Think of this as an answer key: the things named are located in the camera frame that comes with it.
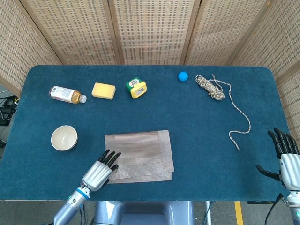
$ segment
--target string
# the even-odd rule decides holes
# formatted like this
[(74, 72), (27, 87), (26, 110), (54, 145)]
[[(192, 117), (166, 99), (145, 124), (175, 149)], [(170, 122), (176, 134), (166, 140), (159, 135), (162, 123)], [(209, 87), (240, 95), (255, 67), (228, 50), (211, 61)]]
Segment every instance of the string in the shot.
[[(223, 93), (223, 88), (218, 83), (222, 83), (222, 84), (228, 85), (229, 86), (229, 93), (228, 93), (228, 95), (229, 95), (229, 98), (230, 98), (230, 101), (231, 101), (233, 107), (236, 110), (238, 110), (247, 119), (247, 121), (248, 121), (248, 124), (249, 124), (248, 131), (242, 132), (242, 131), (238, 131), (238, 130), (231, 130), (228, 133), (228, 136), (229, 136), (230, 140), (234, 143), (234, 145), (236, 146), (237, 150), (240, 150), (238, 144), (232, 138), (231, 134), (232, 133), (238, 133), (238, 134), (248, 134), (248, 133), (250, 133), (250, 131), (251, 131), (251, 122), (250, 122), (248, 116), (241, 109), (239, 109), (234, 104), (233, 98), (231, 96), (231, 84), (223, 82), (223, 81), (216, 80), (216, 78), (215, 78), (214, 75), (212, 75), (212, 78), (213, 79), (211, 79), (211, 80), (206, 80), (203, 76), (197, 75), (196, 76), (196, 82), (199, 84), (200, 87), (204, 88), (208, 92), (208, 95), (210, 95), (215, 100), (222, 100), (223, 98), (225, 98), (225, 95)], [(210, 81), (214, 81), (217, 86), (214, 86), (212, 83), (210, 83)]]

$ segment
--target silver robotic hand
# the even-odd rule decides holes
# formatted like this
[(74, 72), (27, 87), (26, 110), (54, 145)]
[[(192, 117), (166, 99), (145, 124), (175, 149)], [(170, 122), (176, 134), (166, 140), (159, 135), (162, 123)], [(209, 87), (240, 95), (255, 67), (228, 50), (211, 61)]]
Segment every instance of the silver robotic hand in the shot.
[(80, 187), (68, 198), (67, 202), (57, 212), (54, 217), (54, 225), (67, 225), (80, 210), (86, 201), (90, 198), (92, 191), (98, 191), (102, 186), (109, 181), (109, 175), (118, 168), (118, 165), (113, 163), (117, 160), (121, 153), (113, 151), (108, 156), (109, 150), (96, 161), (93, 166), (86, 172), (81, 180)]
[(275, 133), (268, 131), (275, 144), (275, 150), (279, 159), (279, 174), (268, 172), (260, 165), (256, 168), (263, 175), (281, 181), (282, 185), (290, 191), (287, 197), (287, 206), (290, 207), (292, 219), (295, 225), (300, 225), (300, 154), (295, 139), (289, 134), (284, 134), (278, 128)]

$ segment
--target plastic bottle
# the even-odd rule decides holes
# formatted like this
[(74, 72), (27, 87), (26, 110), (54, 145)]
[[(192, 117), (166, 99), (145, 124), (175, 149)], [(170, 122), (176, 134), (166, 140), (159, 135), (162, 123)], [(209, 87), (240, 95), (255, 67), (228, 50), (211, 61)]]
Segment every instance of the plastic bottle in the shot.
[(69, 89), (69, 88), (63, 88), (59, 86), (53, 86), (50, 88), (49, 96), (53, 99), (69, 102), (69, 103), (85, 103), (86, 102), (86, 96), (82, 95), (79, 91)]

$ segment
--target small box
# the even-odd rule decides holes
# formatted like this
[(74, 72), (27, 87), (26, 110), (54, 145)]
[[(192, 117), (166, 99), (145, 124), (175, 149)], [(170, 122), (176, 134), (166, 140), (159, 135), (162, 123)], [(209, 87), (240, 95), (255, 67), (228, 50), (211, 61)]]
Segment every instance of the small box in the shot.
[(92, 96), (112, 100), (116, 87), (105, 83), (95, 83)]
[(132, 98), (138, 98), (147, 91), (146, 82), (140, 78), (135, 77), (126, 83), (126, 87), (130, 92)]

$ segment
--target blue ball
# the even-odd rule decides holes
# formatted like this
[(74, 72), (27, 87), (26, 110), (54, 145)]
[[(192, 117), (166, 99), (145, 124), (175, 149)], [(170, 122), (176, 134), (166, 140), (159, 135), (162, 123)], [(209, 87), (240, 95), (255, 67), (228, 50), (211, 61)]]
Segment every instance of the blue ball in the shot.
[(182, 82), (186, 81), (186, 80), (188, 79), (188, 74), (187, 74), (187, 72), (184, 72), (184, 71), (180, 72), (180, 73), (178, 74), (178, 79), (179, 79), (180, 81), (182, 81)]

